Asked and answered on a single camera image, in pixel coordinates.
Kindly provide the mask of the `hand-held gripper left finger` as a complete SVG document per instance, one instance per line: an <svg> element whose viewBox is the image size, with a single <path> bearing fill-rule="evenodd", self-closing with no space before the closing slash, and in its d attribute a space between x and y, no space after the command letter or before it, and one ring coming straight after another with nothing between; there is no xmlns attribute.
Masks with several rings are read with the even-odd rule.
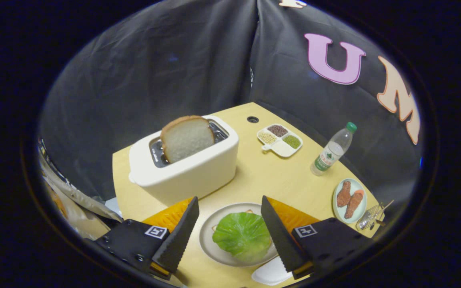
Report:
<svg viewBox="0 0 461 288"><path fill-rule="evenodd" d="M198 217L199 200L195 196L146 220L125 220L95 240L95 244L141 273L170 280L177 271Z"/></svg>

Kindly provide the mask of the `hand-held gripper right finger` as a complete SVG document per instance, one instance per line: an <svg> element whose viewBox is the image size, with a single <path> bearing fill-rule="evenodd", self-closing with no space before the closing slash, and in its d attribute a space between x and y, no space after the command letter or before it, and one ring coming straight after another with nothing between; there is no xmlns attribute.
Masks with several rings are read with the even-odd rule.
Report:
<svg viewBox="0 0 461 288"><path fill-rule="evenodd" d="M287 272L295 279L322 278L360 253L373 240L335 217L318 220L276 199L263 196L261 215Z"/></svg>

